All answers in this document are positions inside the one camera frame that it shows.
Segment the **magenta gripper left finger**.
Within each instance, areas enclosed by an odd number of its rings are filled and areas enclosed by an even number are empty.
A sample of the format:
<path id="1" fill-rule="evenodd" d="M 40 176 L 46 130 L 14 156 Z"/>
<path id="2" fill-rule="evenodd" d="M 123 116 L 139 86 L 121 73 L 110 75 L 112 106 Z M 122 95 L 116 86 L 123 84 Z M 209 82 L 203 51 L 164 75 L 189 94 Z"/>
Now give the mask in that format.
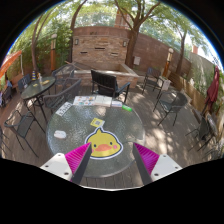
<path id="1" fill-rule="evenodd" d="M 77 185 L 80 184 L 90 155 L 92 153 L 92 148 L 90 143 L 86 143 L 78 148 L 73 149 L 65 155 L 68 165 L 72 171 L 71 181 Z"/>

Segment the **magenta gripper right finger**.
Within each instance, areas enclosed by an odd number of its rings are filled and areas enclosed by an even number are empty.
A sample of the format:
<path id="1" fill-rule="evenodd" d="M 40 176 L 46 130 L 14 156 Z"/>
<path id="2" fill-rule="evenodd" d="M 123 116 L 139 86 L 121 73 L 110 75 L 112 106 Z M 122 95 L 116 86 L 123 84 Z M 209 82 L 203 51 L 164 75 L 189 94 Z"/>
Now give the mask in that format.
<path id="1" fill-rule="evenodd" d="M 143 184 L 151 183 L 151 173 L 159 159 L 159 155 L 138 143 L 133 144 L 133 155 Z"/>

